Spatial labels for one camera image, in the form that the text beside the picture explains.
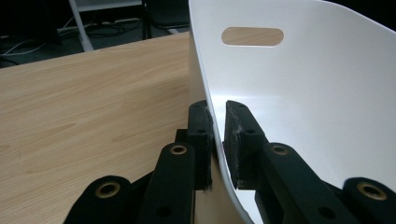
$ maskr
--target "floor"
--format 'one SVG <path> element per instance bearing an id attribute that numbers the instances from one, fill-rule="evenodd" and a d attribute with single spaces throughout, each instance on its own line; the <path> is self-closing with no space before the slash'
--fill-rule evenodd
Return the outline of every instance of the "floor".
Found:
<path id="1" fill-rule="evenodd" d="M 178 31 L 186 32 L 188 30 L 182 29 Z M 151 31 L 153 37 L 170 35 L 170 33 L 161 29 L 151 28 Z M 93 48 L 103 49 L 142 40 L 142 22 L 139 19 L 129 19 L 128 21 L 115 21 L 101 25 L 92 24 L 86 27 L 86 32 Z M 0 55 L 3 56 L 0 56 L 0 68 L 83 52 L 76 27 L 60 29 L 58 33 L 62 39 L 62 45 L 36 41 L 23 42 L 26 40 L 15 36 L 2 37 L 0 39 L 2 44 Z"/>

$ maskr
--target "desk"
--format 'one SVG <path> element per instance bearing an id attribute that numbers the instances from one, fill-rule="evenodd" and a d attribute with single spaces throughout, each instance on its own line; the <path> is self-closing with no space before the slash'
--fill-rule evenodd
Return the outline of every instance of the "desk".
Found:
<path id="1" fill-rule="evenodd" d="M 187 127 L 188 48 L 172 35 L 0 69 L 0 223 L 62 223 L 93 180 L 152 171 Z"/>

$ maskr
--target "white plastic bin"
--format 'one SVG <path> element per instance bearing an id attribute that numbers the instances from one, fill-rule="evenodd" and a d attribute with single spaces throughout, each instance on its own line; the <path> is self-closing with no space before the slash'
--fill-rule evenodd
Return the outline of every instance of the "white plastic bin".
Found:
<path id="1" fill-rule="evenodd" d="M 190 0 L 190 7 L 191 67 L 202 76 L 220 155 L 225 102 L 234 100 L 323 180 L 341 188 L 364 176 L 396 190 L 395 32 L 316 0 Z M 229 27 L 277 28 L 284 37 L 273 47 L 231 46 L 221 39 Z"/>

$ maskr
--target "oval hole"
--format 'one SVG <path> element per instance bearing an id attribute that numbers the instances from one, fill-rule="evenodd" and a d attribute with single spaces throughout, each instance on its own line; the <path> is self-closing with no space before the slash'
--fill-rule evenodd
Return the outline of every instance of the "oval hole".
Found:
<path id="1" fill-rule="evenodd" d="M 226 45 L 276 46 L 283 40 L 283 32 L 276 28 L 229 27 L 221 40 Z"/>

